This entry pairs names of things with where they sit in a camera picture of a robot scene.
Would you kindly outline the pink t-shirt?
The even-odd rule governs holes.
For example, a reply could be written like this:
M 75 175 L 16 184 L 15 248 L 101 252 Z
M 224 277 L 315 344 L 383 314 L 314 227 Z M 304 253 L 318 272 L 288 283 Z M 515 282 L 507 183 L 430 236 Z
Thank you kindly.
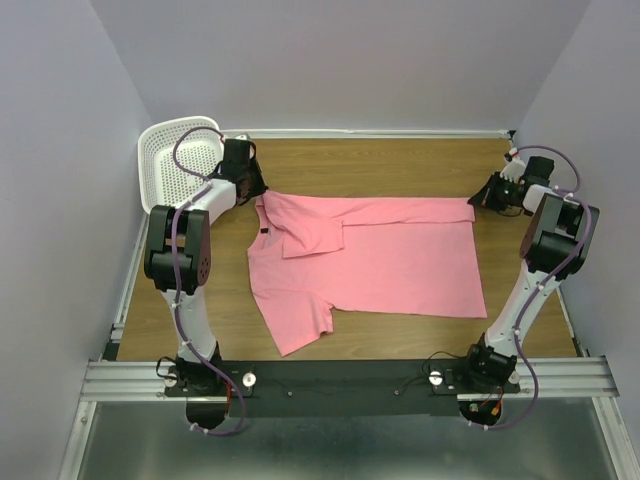
M 255 209 L 251 291 L 283 356 L 333 332 L 333 310 L 487 316 L 475 214 L 464 198 L 267 191 Z

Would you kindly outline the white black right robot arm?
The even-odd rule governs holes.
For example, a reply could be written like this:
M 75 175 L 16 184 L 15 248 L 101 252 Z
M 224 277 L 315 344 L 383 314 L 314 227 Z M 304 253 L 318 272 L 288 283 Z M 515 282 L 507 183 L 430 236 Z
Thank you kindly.
M 512 377 L 523 357 L 524 339 L 546 300 L 584 265 L 600 217 L 599 208 L 575 197 L 576 188 L 551 184 L 552 159 L 531 156 L 524 161 L 512 148 L 505 162 L 468 203 L 496 213 L 517 208 L 531 221 L 519 250 L 516 284 L 459 370 L 462 384 L 474 392 L 503 387 Z

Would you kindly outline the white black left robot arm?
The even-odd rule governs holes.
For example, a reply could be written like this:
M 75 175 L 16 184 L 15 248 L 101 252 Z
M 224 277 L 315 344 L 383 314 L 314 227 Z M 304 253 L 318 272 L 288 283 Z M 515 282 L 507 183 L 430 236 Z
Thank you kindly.
M 219 348 L 204 298 L 212 269 L 210 226 L 226 211 L 264 193 L 267 186 L 250 137 L 226 139 L 222 161 L 204 174 L 179 159 L 181 144 L 191 133 L 178 139 L 171 160 L 182 174 L 196 181 L 196 189 L 150 208 L 143 269 L 167 302 L 179 341 L 174 371 L 165 381 L 189 384 L 197 393 L 209 395 L 220 383 L 235 388 L 215 364 Z

